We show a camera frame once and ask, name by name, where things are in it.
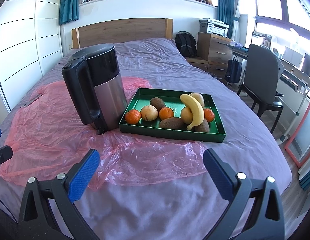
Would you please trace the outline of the yellow banana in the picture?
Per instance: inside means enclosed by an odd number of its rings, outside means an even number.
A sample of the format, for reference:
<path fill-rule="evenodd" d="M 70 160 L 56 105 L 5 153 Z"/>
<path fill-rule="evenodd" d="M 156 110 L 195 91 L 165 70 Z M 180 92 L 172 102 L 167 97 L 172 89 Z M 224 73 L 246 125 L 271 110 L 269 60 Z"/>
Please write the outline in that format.
<path fill-rule="evenodd" d="M 189 107 L 193 118 L 192 123 L 187 126 L 187 130 L 192 130 L 193 127 L 199 126 L 204 120 L 204 111 L 201 104 L 189 94 L 182 94 L 180 96 L 180 101 L 184 103 L 186 107 Z"/>

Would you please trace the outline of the orange tangerine with stem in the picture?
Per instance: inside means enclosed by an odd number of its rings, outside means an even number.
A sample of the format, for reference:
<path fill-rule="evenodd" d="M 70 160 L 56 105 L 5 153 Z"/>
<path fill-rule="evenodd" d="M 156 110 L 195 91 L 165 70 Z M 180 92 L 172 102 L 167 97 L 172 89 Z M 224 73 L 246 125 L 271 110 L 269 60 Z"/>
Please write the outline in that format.
<path fill-rule="evenodd" d="M 127 111 L 124 116 L 124 119 L 127 124 L 136 125 L 141 119 L 141 113 L 136 109 L 131 109 Z"/>

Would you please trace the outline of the large yellow-green apple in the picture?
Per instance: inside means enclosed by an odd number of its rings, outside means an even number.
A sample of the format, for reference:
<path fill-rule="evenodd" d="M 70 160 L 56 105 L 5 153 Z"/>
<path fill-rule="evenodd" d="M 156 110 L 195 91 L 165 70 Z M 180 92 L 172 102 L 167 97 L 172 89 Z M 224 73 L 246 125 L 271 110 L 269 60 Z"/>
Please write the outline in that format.
<path fill-rule="evenodd" d="M 191 97 L 195 98 L 199 104 L 202 106 L 202 108 L 205 108 L 205 101 L 204 101 L 204 98 L 201 94 L 199 93 L 191 93 L 189 94 Z"/>

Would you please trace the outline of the small yellow-red apple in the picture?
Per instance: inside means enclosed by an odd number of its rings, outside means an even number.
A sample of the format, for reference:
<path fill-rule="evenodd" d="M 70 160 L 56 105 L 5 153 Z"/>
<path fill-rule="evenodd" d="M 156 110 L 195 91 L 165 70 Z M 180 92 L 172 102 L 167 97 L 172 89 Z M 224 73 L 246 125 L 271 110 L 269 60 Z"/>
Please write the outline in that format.
<path fill-rule="evenodd" d="M 158 117 L 158 110 L 152 105 L 144 106 L 140 113 L 144 121 L 154 121 Z"/>

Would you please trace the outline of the small brown kiwi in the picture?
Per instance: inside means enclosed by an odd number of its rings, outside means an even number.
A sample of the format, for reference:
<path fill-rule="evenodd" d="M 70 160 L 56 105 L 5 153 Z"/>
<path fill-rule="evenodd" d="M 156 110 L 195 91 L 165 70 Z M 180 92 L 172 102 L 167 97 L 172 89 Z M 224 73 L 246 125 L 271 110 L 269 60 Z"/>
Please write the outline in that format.
<path fill-rule="evenodd" d="M 154 106 L 159 112 L 162 108 L 166 107 L 164 101 L 161 98 L 154 97 L 150 100 L 150 105 Z"/>

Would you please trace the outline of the yellow apple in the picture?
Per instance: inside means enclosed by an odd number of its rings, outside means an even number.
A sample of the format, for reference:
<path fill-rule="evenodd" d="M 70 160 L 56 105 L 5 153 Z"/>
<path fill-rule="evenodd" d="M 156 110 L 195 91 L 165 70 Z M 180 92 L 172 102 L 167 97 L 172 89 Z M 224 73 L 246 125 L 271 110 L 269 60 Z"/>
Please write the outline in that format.
<path fill-rule="evenodd" d="M 191 112 L 191 109 L 189 107 L 184 107 L 180 112 L 180 118 L 185 124 L 191 124 L 193 120 L 193 114 Z"/>

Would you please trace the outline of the red framed mirror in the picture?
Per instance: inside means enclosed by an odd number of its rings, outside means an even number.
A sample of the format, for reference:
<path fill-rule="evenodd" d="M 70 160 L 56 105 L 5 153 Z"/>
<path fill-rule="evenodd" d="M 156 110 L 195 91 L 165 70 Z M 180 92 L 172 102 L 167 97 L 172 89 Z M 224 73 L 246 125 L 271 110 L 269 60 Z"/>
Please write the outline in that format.
<path fill-rule="evenodd" d="M 301 122 L 284 150 L 290 155 L 298 168 L 302 167 L 310 157 L 310 102 Z"/>

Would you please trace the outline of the black and steel kettle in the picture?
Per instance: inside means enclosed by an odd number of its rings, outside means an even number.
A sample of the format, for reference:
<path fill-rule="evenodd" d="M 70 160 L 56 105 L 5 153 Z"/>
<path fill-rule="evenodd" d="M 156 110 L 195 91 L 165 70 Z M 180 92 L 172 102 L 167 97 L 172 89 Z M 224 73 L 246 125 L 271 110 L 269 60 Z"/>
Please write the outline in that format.
<path fill-rule="evenodd" d="M 84 125 L 91 125 L 98 134 L 118 128 L 127 98 L 113 44 L 75 52 L 62 68 L 62 75 Z"/>

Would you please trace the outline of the green tray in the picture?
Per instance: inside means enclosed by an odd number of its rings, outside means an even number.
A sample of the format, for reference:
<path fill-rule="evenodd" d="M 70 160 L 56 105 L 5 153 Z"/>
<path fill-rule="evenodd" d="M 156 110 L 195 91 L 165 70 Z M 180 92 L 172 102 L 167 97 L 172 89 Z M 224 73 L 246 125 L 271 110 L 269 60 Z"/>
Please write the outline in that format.
<path fill-rule="evenodd" d="M 131 98 L 126 112 L 131 109 L 141 110 L 142 107 L 149 105 L 152 98 L 161 98 L 165 105 L 174 110 L 175 117 L 180 117 L 180 112 L 185 106 L 180 101 L 180 96 L 184 94 L 183 91 L 165 90 L 154 88 L 139 88 L 134 96 Z M 153 121 L 140 120 L 136 125 L 128 124 L 124 117 L 119 122 L 119 128 L 122 133 L 131 133 L 146 135 L 150 137 L 175 139 L 175 140 L 193 140 L 203 142 L 223 142 L 226 137 L 226 130 L 224 129 L 218 109 L 211 95 L 203 94 L 205 107 L 212 110 L 215 115 L 214 120 L 209 122 L 210 132 L 196 132 L 195 130 L 188 131 L 186 124 L 181 129 L 166 129 L 160 128 L 161 120 L 157 118 Z"/>

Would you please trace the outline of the grey black chair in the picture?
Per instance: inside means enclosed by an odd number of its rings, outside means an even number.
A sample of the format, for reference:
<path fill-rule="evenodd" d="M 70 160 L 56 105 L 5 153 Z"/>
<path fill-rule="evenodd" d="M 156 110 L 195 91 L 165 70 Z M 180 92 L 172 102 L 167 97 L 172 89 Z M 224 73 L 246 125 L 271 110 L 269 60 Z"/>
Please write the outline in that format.
<path fill-rule="evenodd" d="M 256 44 L 249 45 L 244 81 L 239 86 L 237 95 L 244 91 L 253 99 L 251 109 L 258 105 L 259 118 L 265 111 L 277 112 L 271 133 L 275 130 L 284 109 L 283 104 L 276 97 L 278 81 L 283 71 L 282 61 L 270 48 Z"/>

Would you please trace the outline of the dark blue bag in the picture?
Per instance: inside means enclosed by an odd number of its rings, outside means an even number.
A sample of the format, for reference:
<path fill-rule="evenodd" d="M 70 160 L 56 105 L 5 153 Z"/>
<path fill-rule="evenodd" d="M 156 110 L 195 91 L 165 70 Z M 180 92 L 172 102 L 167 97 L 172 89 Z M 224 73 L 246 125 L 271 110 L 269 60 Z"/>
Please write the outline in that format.
<path fill-rule="evenodd" d="M 234 56 L 232 60 L 228 60 L 228 66 L 224 79 L 227 83 L 239 83 L 242 74 L 242 63 L 238 56 Z"/>

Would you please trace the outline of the teal curtain left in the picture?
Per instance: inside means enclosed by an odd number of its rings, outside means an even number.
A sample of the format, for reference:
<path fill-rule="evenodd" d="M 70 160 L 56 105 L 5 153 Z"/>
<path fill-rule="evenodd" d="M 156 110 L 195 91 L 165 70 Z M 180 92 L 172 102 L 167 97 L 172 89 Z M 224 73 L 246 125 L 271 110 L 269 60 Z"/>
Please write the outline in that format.
<path fill-rule="evenodd" d="M 59 25 L 79 19 L 79 0 L 60 0 Z"/>

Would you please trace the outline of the wooden drawer cabinet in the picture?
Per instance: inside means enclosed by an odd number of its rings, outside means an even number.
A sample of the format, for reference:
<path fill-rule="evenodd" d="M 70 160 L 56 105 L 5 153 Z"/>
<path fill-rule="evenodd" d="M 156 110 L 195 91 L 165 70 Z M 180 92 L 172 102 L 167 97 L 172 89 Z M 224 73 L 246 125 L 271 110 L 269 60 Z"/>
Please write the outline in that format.
<path fill-rule="evenodd" d="M 231 40 L 216 34 L 198 33 L 197 56 L 186 57 L 186 61 L 207 73 L 212 74 L 218 81 L 226 84 L 224 79 L 228 61 L 233 58 L 228 45 Z"/>

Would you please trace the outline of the black backpack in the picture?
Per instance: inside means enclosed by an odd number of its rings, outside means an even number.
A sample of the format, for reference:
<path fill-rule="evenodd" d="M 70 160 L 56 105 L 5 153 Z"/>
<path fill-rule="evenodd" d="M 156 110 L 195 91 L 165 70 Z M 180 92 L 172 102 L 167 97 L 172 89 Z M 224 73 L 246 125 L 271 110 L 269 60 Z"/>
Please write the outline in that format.
<path fill-rule="evenodd" d="M 175 36 L 176 47 L 184 57 L 196 57 L 196 41 L 191 33 L 179 31 Z"/>

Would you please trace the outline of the grey printer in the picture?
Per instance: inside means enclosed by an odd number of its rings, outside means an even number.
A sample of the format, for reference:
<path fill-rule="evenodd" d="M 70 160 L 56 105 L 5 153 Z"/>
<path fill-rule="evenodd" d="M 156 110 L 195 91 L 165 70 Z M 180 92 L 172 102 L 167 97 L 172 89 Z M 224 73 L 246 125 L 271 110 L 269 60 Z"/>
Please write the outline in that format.
<path fill-rule="evenodd" d="M 222 37 L 228 37 L 228 29 L 229 25 L 216 19 L 203 18 L 199 20 L 199 32 L 201 33 L 216 34 Z"/>

